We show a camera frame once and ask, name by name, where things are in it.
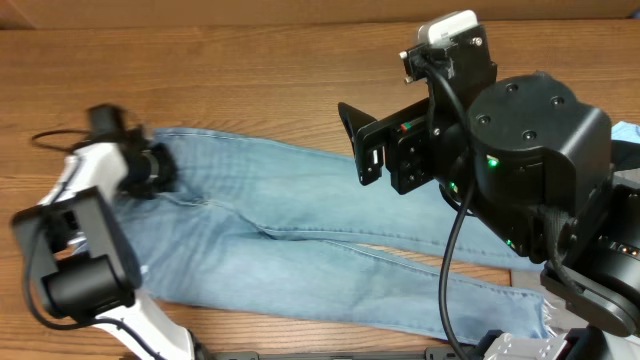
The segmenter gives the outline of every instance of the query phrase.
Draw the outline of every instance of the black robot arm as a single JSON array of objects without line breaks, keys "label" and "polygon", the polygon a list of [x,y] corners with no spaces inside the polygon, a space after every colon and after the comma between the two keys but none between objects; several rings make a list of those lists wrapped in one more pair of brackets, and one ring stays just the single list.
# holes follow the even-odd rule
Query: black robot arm
[{"label": "black robot arm", "polygon": [[435,180],[456,210],[477,184],[469,210],[518,255],[547,261],[542,285],[592,326],[635,334],[640,185],[614,171],[640,166],[638,146],[612,143],[607,114],[546,73],[496,82],[484,27],[466,13],[423,25],[400,53],[405,82],[426,80],[428,98],[380,121],[338,105],[361,184],[386,164],[399,194]]}]

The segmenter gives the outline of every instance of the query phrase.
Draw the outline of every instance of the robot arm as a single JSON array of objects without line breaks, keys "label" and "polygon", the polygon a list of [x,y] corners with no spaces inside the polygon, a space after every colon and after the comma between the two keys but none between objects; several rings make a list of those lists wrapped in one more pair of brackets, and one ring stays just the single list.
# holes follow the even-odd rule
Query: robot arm
[{"label": "robot arm", "polygon": [[[459,214],[472,193],[469,210],[505,246],[548,261],[541,283],[568,310],[608,336],[636,334],[640,185],[613,175],[621,144],[611,141],[609,117],[545,73],[496,82],[484,27],[470,11],[423,25],[416,46],[399,55],[405,83],[426,80],[428,98],[380,121],[338,105],[360,183],[376,181],[384,165],[399,194],[435,180]],[[513,345],[493,339],[502,350]],[[529,350],[542,354],[536,346]]]},{"label": "robot arm", "polygon": [[[141,359],[208,359],[139,288],[140,267],[110,209],[120,192],[151,198],[170,190],[175,165],[142,129],[127,131],[118,108],[95,107],[89,117],[91,134],[65,158],[53,190],[13,219],[38,300],[51,316],[103,329]],[[83,251],[56,260],[68,246]]]}]

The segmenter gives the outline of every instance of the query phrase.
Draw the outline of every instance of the wooden table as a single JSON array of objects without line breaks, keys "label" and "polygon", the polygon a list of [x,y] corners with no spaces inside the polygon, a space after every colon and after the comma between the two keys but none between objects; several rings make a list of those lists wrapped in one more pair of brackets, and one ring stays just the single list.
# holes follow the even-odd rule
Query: wooden table
[{"label": "wooden table", "polygon": [[[46,330],[23,305],[22,259],[6,224],[49,191],[63,165],[61,154],[30,147],[30,135],[83,128],[86,108],[110,102],[155,127],[212,128],[350,154],[339,101],[381,117],[425,96],[424,85],[403,84],[398,59],[417,25],[0,31],[0,358],[126,352],[98,330]],[[487,31],[500,78],[545,70],[614,121],[640,123],[640,21],[495,22]],[[504,270],[456,264],[455,271],[510,281]],[[212,351],[413,351],[439,343],[346,324],[163,307]]]}]

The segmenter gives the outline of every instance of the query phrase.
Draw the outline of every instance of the jeans leg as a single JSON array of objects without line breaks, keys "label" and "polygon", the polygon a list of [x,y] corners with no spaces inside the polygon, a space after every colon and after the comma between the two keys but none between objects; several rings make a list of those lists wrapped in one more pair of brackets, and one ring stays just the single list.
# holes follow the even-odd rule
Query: jeans leg
[{"label": "jeans leg", "polygon": [[[455,211],[431,182],[400,196],[389,176],[363,187],[352,158],[200,129],[160,129],[194,196],[233,209],[277,239],[339,240],[442,255]],[[457,260],[541,270],[465,219]]]},{"label": "jeans leg", "polygon": [[[237,212],[190,194],[120,205],[144,287],[164,300],[445,338],[438,269],[346,242],[274,239]],[[539,293],[455,274],[448,291],[461,341],[476,343],[490,329],[547,336]]]}]

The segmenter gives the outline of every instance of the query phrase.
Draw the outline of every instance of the bolt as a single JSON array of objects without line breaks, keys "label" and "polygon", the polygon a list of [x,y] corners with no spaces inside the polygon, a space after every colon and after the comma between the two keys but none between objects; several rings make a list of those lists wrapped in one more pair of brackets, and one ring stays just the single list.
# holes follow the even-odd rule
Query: bolt
[{"label": "bolt", "polygon": [[535,131],[531,131],[531,130],[525,131],[524,134],[522,134],[522,137],[525,140],[533,140],[533,139],[536,138],[536,133],[535,133]]},{"label": "bolt", "polygon": [[551,104],[553,106],[558,106],[564,104],[564,98],[562,96],[556,96],[551,98]]},{"label": "bolt", "polygon": [[475,46],[480,46],[482,45],[482,38],[481,37],[474,37],[473,39],[471,39],[471,45],[475,45]]},{"label": "bolt", "polygon": [[480,115],[480,117],[478,118],[478,122],[482,125],[486,125],[491,121],[491,118],[488,117],[487,115]]}]

